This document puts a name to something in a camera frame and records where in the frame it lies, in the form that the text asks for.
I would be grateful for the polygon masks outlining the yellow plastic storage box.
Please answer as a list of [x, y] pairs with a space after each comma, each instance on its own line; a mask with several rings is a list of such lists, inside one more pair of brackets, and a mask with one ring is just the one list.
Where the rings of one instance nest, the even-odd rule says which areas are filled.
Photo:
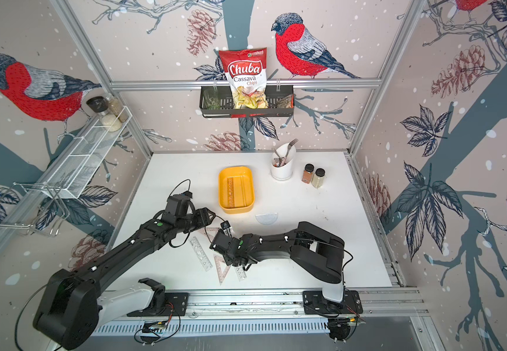
[[[234, 178], [234, 208], [227, 207], [227, 178]], [[253, 173], [246, 166], [224, 168], [218, 176], [219, 206], [226, 214], [242, 214], [254, 207]]]

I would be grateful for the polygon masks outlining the clear grey stencil ruler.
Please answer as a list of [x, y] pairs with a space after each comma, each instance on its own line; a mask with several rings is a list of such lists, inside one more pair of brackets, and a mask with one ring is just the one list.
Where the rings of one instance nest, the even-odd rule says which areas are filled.
[[246, 272], [244, 271], [242, 266], [235, 267], [234, 270], [240, 282], [244, 281], [247, 278]]

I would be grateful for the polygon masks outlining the pink straight stencil ruler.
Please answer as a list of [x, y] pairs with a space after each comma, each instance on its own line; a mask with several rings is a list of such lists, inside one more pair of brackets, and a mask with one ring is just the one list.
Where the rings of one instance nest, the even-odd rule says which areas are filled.
[[227, 207], [234, 208], [234, 178], [227, 178]]

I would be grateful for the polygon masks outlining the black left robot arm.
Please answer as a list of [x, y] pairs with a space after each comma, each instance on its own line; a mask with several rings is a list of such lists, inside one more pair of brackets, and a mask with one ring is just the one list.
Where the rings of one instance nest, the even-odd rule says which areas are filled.
[[95, 329], [124, 314], [173, 314], [164, 285], [154, 279], [140, 279], [138, 286], [111, 295], [105, 292], [132, 266], [178, 234], [206, 228], [215, 217], [207, 208], [195, 208], [189, 191], [169, 196], [165, 209], [141, 224], [123, 243], [78, 269], [54, 273], [35, 313], [34, 329], [64, 349], [74, 350]]

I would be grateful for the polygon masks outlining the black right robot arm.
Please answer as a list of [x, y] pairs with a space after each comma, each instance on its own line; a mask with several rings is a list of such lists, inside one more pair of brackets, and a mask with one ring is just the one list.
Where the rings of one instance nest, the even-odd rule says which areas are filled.
[[210, 249], [220, 254], [228, 266], [247, 271], [265, 260], [292, 260], [314, 278], [327, 283], [323, 297], [336, 304], [344, 300], [344, 255], [342, 238], [310, 223], [299, 222], [286, 233], [275, 235], [229, 235], [229, 226], [221, 225]]

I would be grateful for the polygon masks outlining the pink triangle ruler lower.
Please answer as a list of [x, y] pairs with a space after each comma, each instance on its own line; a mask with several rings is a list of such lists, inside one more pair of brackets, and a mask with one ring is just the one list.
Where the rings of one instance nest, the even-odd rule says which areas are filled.
[[224, 258], [217, 254], [214, 255], [214, 261], [219, 285], [222, 285], [232, 266], [228, 266]]

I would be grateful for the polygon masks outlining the short clear grey ruler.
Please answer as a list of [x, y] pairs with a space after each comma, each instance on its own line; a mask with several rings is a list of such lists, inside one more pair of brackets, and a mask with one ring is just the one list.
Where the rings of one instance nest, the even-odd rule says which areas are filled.
[[211, 261], [209, 260], [208, 256], [205, 253], [205, 250], [203, 250], [202, 245], [199, 243], [199, 240], [196, 236], [193, 236], [190, 239], [191, 247], [193, 248], [193, 251], [195, 255], [197, 256], [201, 266], [205, 271], [209, 271], [212, 269], [213, 265]]

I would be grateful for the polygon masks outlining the clear protractor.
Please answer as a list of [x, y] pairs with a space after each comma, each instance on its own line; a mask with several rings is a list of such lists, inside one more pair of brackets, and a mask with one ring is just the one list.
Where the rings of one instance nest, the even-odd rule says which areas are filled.
[[277, 222], [278, 213], [257, 214], [255, 218], [259, 224], [268, 226]]

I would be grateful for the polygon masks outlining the brown spice jar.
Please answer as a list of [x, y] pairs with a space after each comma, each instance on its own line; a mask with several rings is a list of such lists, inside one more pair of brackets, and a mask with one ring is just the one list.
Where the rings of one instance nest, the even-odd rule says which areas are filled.
[[310, 184], [313, 178], [315, 168], [314, 165], [308, 163], [304, 166], [302, 182], [305, 184]]

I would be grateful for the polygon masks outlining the white utensil holder cup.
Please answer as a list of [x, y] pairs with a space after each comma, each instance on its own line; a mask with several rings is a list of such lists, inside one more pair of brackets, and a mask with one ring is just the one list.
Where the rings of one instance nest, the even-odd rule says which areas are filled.
[[279, 157], [285, 156], [285, 153], [287, 153], [287, 145], [288, 143], [281, 145], [278, 148], [274, 148], [273, 154], [270, 158], [270, 174], [276, 181], [287, 181], [293, 176], [294, 158], [297, 153], [295, 146], [293, 146], [289, 156], [287, 157], [286, 165], [282, 167], [279, 166]]

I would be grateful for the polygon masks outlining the pale spice jar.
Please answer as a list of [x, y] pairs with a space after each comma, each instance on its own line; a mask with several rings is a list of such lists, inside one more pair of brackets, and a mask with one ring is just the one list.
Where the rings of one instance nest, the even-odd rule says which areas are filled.
[[314, 188], [319, 189], [324, 183], [325, 175], [326, 175], [326, 172], [323, 168], [317, 168], [314, 171], [314, 174], [313, 174], [313, 177], [311, 180], [311, 185]]

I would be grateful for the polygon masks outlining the metal fork in cup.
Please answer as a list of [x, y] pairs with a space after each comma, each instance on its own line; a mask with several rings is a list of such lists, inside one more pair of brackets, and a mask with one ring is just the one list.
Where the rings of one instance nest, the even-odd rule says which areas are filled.
[[287, 145], [287, 153], [285, 153], [285, 156], [280, 156], [279, 157], [279, 166], [282, 167], [284, 165], [286, 165], [287, 163], [287, 157], [289, 156], [289, 153], [291, 151], [291, 149], [293, 148], [293, 146], [298, 142], [299, 140], [297, 138], [293, 139], [292, 141], [289, 142], [289, 144]]

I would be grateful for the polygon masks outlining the red cassava chips bag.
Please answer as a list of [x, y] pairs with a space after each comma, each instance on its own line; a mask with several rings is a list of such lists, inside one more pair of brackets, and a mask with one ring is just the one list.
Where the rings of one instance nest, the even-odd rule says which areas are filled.
[[234, 109], [268, 108], [265, 94], [267, 49], [221, 51], [219, 57], [229, 82]]

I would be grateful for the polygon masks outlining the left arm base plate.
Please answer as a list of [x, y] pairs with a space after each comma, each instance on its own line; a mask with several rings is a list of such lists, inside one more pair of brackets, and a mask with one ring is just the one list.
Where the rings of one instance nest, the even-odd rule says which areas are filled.
[[144, 307], [130, 311], [128, 317], [168, 317], [170, 314], [183, 317], [186, 314], [189, 292], [167, 292], [163, 284], [150, 278], [138, 282], [150, 299]]

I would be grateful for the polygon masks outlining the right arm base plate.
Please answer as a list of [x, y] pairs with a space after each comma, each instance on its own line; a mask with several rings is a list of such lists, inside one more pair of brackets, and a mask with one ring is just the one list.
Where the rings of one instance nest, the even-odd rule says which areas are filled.
[[363, 314], [359, 292], [344, 289], [344, 297], [341, 302], [327, 300], [322, 291], [303, 291], [303, 309], [307, 315], [319, 315], [321, 317], [338, 317], [342, 314]]

